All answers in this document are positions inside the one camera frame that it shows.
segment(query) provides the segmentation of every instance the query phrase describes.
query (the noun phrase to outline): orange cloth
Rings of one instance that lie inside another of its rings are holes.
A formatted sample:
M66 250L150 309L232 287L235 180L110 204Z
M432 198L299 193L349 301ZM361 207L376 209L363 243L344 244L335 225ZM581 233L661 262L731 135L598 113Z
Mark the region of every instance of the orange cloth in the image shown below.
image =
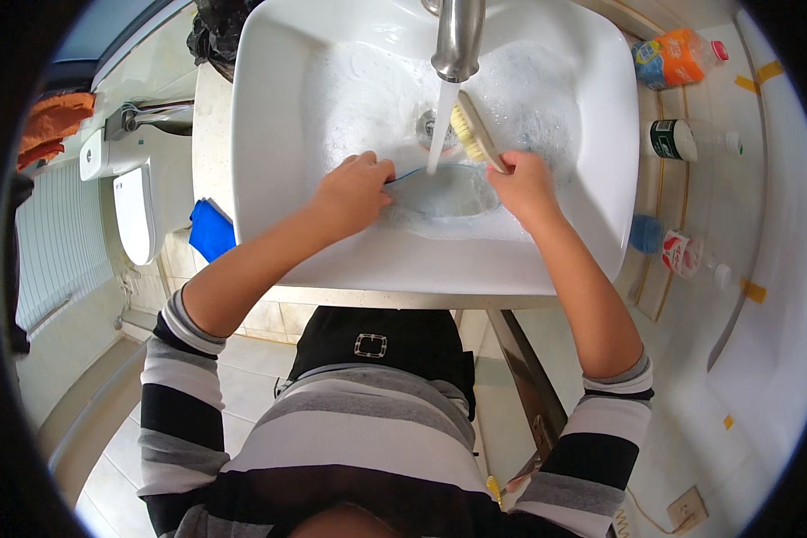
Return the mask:
M57 156L64 149L60 142L77 133L81 121L93 115L94 104L95 95L90 93L54 95L34 104L18 148L17 169Z

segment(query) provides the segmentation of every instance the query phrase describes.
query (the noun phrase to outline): white countertop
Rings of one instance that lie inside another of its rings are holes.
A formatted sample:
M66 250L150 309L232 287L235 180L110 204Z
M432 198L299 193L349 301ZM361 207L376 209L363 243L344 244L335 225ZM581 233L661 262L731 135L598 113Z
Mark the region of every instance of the white countertop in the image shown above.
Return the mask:
M200 66L194 95L192 169L194 198L210 198L234 216L230 180L230 98L233 85L210 64ZM558 305L554 296L451 295L377 292L322 287L273 286L264 300L337 307L519 309Z

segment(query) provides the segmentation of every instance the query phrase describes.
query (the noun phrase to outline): toilet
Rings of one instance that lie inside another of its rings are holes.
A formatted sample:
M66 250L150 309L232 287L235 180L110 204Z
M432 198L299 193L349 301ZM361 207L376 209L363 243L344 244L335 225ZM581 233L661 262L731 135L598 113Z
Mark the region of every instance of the toilet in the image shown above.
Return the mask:
M150 264L164 237L190 226L194 208L192 137L141 125L121 140L104 128L81 149L81 179L113 178L119 239L135 265Z

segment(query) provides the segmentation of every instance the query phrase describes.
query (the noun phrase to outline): red bottle cap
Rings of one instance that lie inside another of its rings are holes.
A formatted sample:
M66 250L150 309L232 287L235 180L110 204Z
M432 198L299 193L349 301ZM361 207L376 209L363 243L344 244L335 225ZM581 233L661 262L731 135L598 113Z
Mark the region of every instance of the red bottle cap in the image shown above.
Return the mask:
M714 51L714 56L721 62L729 59L729 52L726 51L723 41L712 41L712 50Z

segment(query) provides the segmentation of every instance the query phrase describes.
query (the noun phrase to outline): person's left hand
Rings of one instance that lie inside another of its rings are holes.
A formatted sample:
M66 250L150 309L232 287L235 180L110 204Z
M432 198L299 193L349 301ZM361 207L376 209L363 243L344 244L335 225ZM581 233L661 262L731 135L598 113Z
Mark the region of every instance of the person's left hand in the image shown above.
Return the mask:
M340 241L376 221L379 209L391 203L383 184L395 178L395 165L377 162L374 152L350 155L320 180L305 209L313 213L323 234Z

